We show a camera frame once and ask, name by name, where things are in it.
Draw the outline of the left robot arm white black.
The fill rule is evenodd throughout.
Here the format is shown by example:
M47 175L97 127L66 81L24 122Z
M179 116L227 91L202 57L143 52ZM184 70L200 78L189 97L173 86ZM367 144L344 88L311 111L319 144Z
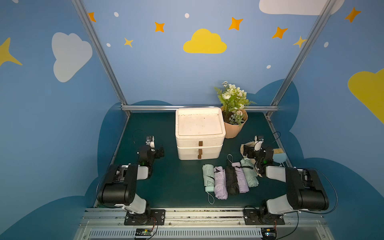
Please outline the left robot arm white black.
M137 181L149 179L153 174L154 161L164 156L163 147L155 149L145 145L138 151L136 164L111 165L103 182L98 184L99 203L107 208L127 211L126 226L163 225L165 210L151 209L149 202L137 194Z

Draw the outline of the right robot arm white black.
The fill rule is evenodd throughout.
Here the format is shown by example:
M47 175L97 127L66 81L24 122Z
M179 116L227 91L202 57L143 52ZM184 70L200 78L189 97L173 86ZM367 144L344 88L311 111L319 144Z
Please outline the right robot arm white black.
M243 144L240 151L245 160L251 161L251 165L244 166L244 169L286 184L286 194L262 201L256 216L263 225L274 224L287 213L304 211L318 214L329 208L329 198L316 170L275 166L273 157L276 151L263 148L260 143Z

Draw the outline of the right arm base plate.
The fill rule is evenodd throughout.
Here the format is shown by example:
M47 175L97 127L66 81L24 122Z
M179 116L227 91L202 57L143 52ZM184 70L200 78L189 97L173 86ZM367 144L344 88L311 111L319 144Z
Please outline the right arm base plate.
M245 225L247 226L256 226L256 225L269 225L269 226L282 226L285 225L284 218L280 215L265 215L263 217L259 217L258 209L246 208L243 209L243 217L245 221Z

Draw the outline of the lilac umbrella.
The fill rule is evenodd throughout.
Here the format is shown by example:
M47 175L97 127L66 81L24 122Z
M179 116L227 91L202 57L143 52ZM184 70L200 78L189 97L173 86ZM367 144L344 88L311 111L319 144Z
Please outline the lilac umbrella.
M227 155L227 161L229 162L230 166L235 168L236 175L237 175L237 180L238 180L238 185L240 189L240 194L245 194L248 193L249 187L246 181L245 174L241 168L241 163L240 162L234 162L234 158L231 154Z
M214 167L214 178L215 178L215 197L219 200L228 199L228 191L226 187L226 172L221 166Z

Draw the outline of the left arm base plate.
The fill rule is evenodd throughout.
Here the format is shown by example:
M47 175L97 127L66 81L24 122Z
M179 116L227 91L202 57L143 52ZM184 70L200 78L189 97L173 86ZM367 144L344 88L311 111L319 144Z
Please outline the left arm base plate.
M165 223L165 210L149 210L144 214L131 214L127 212L125 216L125 226L149 226L155 224L156 226L163 226Z

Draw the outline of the white drawer cabinet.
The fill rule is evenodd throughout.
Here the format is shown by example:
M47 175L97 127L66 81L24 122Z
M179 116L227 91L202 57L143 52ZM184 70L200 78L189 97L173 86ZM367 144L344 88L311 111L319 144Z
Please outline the white drawer cabinet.
M220 108L176 110L175 136L182 161L217 159L226 136Z

